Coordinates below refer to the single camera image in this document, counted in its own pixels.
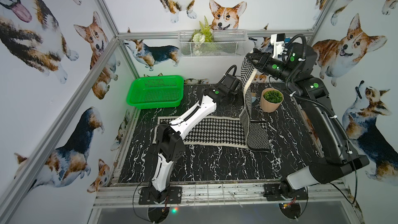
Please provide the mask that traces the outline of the black white patterned knit scarf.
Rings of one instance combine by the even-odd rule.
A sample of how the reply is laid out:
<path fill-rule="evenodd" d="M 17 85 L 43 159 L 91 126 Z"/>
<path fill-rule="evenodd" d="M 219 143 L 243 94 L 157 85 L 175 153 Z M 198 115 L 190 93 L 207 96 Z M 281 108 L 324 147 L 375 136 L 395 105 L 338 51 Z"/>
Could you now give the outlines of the black white patterned knit scarf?
<path fill-rule="evenodd" d="M 251 83 L 256 76 L 257 70 L 247 58 L 241 65 L 240 76 L 241 93 L 243 94 L 243 107 L 238 118 L 218 117 L 213 113 L 200 121 L 184 139 L 185 145 L 210 145 L 210 146 L 231 146 L 248 148 L 254 151 L 270 151 L 270 144 L 265 123 L 251 119 L 252 96 Z M 233 95 L 229 94 L 222 98 L 217 107 Z M 176 118 L 161 118 L 159 124 L 168 124 Z"/>

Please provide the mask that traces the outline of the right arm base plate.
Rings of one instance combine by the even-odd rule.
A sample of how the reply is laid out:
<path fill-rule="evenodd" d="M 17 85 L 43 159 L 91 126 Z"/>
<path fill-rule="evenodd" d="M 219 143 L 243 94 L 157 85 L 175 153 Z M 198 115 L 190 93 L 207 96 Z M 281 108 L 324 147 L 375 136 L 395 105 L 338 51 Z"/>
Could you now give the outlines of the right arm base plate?
<path fill-rule="evenodd" d="M 299 190 L 292 189 L 288 184 L 284 182 L 264 184 L 263 197 L 267 201 L 292 201 L 296 200 L 307 200 L 308 194 L 304 188 Z"/>

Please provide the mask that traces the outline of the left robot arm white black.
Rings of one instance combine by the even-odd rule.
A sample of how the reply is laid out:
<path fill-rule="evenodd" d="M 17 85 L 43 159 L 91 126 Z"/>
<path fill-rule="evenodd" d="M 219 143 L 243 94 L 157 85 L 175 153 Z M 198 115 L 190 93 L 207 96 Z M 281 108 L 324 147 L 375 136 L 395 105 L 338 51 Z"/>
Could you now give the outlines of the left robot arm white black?
<path fill-rule="evenodd" d="M 202 90 L 198 102 L 184 114 L 168 124 L 158 125 L 156 132 L 157 165 L 149 182 L 149 192 L 157 203 L 169 193 L 170 177 L 174 163 L 185 153 L 184 139 L 205 117 L 217 109 L 217 103 L 228 94 L 237 92 L 240 80 L 227 76 L 217 84 Z"/>

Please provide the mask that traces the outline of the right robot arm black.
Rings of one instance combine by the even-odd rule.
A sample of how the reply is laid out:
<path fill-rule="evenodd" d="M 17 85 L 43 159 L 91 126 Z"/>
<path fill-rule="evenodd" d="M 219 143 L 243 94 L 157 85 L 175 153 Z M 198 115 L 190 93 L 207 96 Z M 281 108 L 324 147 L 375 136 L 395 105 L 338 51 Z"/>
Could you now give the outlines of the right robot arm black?
<path fill-rule="evenodd" d="M 332 109 L 329 92 L 321 79 L 312 75 L 317 54 L 298 34 L 282 47 L 282 59 L 253 49 L 245 60 L 255 70 L 285 83 L 285 92 L 301 106 L 318 134 L 323 158 L 318 163 L 287 175 L 281 187 L 291 191 L 315 184 L 327 184 L 369 165 L 349 144 L 349 137 Z"/>

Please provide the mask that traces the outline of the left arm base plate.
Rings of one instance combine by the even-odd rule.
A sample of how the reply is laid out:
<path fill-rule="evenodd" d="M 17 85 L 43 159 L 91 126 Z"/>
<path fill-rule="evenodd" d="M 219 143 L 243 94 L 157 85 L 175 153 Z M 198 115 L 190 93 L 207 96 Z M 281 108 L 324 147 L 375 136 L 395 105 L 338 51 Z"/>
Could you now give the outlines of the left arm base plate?
<path fill-rule="evenodd" d="M 180 204 L 182 198 L 182 187 L 168 187 L 162 192 L 152 187 L 143 187 L 140 192 L 139 205 L 153 204 Z"/>

